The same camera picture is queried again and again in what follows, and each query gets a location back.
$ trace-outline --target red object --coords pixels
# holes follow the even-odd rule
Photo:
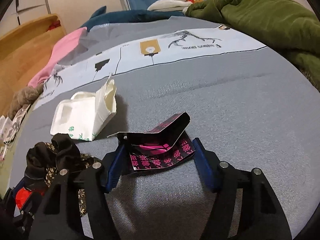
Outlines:
[[[19,210],[23,207],[24,203],[31,195],[32,191],[26,190],[24,187],[21,188],[16,194],[16,204]]]
[[[195,2],[196,2],[196,0],[187,0],[187,2],[195,3]]]
[[[53,22],[53,23],[49,26],[49,28],[47,29],[47,31],[52,30],[52,29],[57,28],[57,27],[60,27],[60,26],[61,26],[60,20],[55,21],[55,22]]]

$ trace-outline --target bed sheet print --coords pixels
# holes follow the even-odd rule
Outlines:
[[[55,73],[45,83],[34,109],[57,95],[135,69],[266,47],[261,42],[223,25],[217,28],[181,30],[120,44]]]

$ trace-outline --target white tissue box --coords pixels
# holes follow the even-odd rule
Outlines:
[[[50,134],[67,133],[72,139],[92,141],[116,114],[113,79],[96,92],[77,92],[62,100],[54,113]]]

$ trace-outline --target green blanket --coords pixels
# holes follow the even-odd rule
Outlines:
[[[186,15],[246,33],[295,65],[320,91],[320,22],[292,0],[205,0]]]

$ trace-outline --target brown plush toy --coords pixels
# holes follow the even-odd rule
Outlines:
[[[20,91],[14,93],[10,108],[8,111],[8,117],[13,120],[17,112],[22,108],[30,104],[33,104],[34,101],[41,95],[43,92],[43,83],[37,85],[36,88],[33,87],[24,87]]]

